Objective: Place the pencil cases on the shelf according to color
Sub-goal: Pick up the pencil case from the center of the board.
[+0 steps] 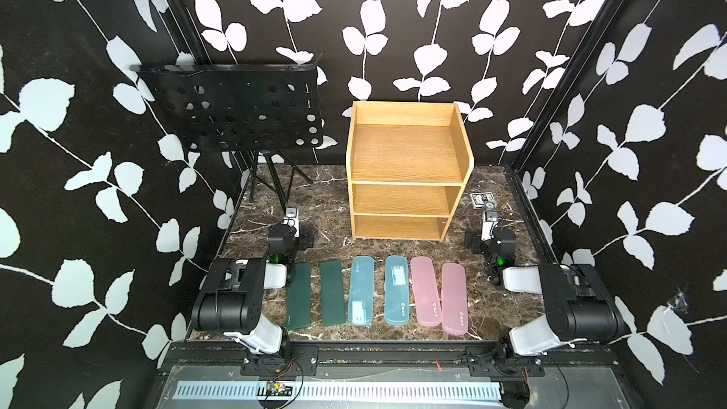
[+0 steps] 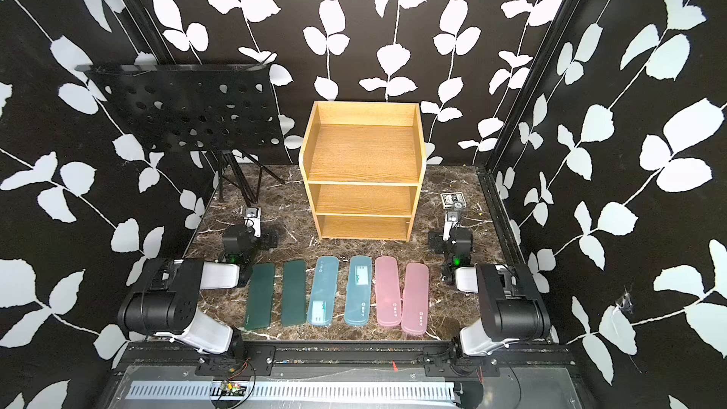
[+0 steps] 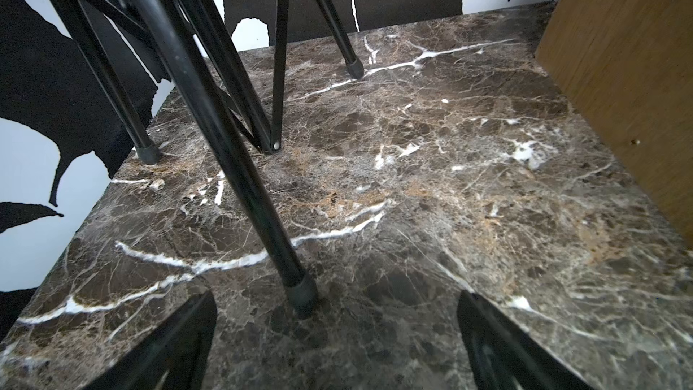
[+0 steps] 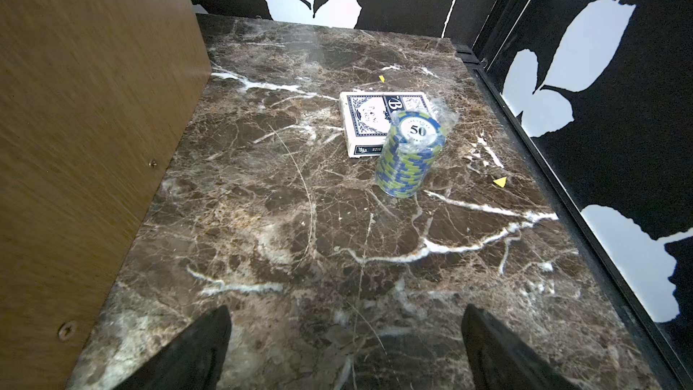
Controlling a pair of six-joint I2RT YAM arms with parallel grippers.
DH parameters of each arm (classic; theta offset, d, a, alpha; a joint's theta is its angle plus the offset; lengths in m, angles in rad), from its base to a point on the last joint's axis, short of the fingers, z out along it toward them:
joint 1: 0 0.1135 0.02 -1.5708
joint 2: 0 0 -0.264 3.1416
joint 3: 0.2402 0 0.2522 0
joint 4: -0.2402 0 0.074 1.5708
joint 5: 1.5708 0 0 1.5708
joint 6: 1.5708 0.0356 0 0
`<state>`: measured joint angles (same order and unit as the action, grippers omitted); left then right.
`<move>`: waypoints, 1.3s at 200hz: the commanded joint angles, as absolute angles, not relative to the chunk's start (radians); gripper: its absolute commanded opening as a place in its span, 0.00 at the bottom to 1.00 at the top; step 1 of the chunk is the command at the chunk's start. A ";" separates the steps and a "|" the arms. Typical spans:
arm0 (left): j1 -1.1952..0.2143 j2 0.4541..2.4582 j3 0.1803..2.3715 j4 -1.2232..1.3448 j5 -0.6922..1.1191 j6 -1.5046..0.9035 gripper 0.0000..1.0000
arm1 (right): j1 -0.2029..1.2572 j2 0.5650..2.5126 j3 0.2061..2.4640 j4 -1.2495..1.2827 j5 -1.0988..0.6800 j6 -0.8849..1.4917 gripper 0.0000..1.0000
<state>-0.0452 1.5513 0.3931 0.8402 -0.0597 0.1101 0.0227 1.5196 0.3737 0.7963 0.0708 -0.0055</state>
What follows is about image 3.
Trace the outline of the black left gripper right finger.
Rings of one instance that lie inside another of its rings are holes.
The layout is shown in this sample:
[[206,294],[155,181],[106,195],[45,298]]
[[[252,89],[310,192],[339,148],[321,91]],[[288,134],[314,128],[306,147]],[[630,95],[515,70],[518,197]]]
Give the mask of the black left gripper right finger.
[[477,388],[591,388],[482,295],[462,291],[457,317]]

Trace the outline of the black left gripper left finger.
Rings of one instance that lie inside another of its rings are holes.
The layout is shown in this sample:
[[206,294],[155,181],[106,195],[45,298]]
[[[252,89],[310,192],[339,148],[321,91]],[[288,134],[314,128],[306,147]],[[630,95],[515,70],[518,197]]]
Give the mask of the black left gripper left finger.
[[88,389],[200,389],[218,318],[212,292],[191,296]]

